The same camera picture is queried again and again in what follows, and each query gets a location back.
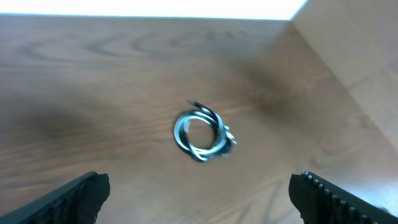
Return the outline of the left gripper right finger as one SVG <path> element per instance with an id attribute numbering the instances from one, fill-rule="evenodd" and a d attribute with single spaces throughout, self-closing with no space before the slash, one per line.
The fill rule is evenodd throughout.
<path id="1" fill-rule="evenodd" d="M 293 174 L 289 198 L 308 224 L 397 224 L 397 217 L 305 171 Z"/>

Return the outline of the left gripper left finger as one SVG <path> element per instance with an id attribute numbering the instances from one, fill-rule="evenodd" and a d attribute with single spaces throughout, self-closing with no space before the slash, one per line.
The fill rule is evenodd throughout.
<path id="1" fill-rule="evenodd" d="M 94 224 L 109 195 L 109 175 L 91 171 L 3 215 L 1 223 Z"/>

